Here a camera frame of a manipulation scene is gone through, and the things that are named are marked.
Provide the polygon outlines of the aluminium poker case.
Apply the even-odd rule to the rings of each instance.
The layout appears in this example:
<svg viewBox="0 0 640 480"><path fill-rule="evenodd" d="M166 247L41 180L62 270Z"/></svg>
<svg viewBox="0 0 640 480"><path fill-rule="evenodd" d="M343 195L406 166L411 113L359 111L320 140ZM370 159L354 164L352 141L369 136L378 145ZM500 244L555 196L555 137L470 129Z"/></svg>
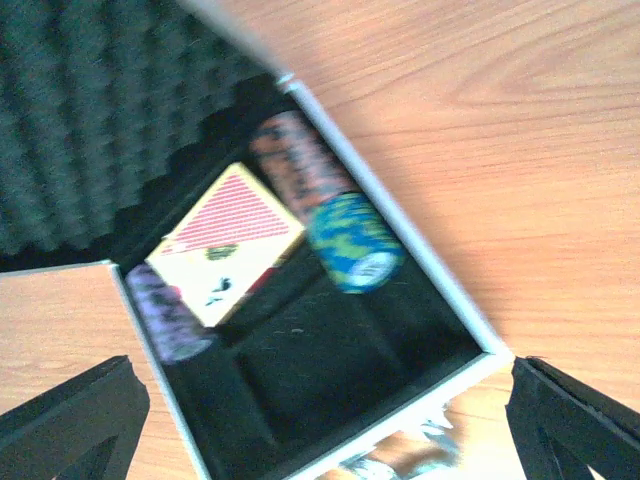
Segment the aluminium poker case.
<svg viewBox="0 0 640 480"><path fill-rule="evenodd" d="M103 263L203 479L312 479L509 351L211 1L1 5L1 272Z"/></svg>

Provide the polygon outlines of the purple chip stack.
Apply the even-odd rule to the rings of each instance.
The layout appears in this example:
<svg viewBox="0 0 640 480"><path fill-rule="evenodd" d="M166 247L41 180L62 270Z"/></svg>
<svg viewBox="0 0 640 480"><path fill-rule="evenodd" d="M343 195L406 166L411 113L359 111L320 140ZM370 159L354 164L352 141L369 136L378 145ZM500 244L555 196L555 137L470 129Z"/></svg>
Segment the purple chip stack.
<svg viewBox="0 0 640 480"><path fill-rule="evenodd" d="M250 149L283 203L302 222L329 200L360 188L299 111L261 123Z"/></svg>
<svg viewBox="0 0 640 480"><path fill-rule="evenodd" d="M215 342L184 304L178 291L146 263L134 267L125 278L133 303L163 364L186 361Z"/></svg>

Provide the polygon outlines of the red playing card deck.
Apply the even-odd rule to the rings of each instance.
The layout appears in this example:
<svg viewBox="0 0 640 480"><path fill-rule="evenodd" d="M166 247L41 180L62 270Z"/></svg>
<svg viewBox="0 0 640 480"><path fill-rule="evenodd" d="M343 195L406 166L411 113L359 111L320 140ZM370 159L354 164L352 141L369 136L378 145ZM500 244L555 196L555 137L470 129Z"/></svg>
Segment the red playing card deck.
<svg viewBox="0 0 640 480"><path fill-rule="evenodd" d="M230 317L303 239L303 224L243 164L227 167L146 262L204 327Z"/></svg>

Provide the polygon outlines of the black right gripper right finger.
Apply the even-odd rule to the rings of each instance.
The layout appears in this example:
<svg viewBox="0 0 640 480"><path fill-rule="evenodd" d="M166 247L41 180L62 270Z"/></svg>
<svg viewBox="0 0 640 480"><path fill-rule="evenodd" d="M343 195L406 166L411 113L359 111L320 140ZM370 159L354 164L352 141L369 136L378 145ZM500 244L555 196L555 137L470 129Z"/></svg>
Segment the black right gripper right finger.
<svg viewBox="0 0 640 480"><path fill-rule="evenodd" d="M516 358L506 416L528 479L639 477L639 413L536 357Z"/></svg>

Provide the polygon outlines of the blue chip stack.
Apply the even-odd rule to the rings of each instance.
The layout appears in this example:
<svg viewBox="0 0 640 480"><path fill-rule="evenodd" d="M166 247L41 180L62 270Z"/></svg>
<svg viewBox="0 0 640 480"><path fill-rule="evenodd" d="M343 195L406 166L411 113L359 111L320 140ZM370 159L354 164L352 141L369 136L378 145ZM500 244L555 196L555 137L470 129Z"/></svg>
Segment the blue chip stack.
<svg viewBox="0 0 640 480"><path fill-rule="evenodd" d="M331 274L345 293L363 294L378 289L402 266L406 252L397 242L348 244L333 257Z"/></svg>
<svg viewBox="0 0 640 480"><path fill-rule="evenodd" d="M330 273L333 257L341 247L398 243L362 193L338 195L313 209L308 232L312 247Z"/></svg>

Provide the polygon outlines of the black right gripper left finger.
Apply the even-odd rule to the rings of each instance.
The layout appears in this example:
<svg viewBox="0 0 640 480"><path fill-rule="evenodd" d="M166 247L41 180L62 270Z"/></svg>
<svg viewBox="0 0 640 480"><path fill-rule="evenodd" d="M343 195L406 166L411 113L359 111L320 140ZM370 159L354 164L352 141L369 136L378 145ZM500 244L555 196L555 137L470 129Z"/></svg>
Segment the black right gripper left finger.
<svg viewBox="0 0 640 480"><path fill-rule="evenodd" d="M150 408L114 356L1 415L3 479L124 479Z"/></svg>

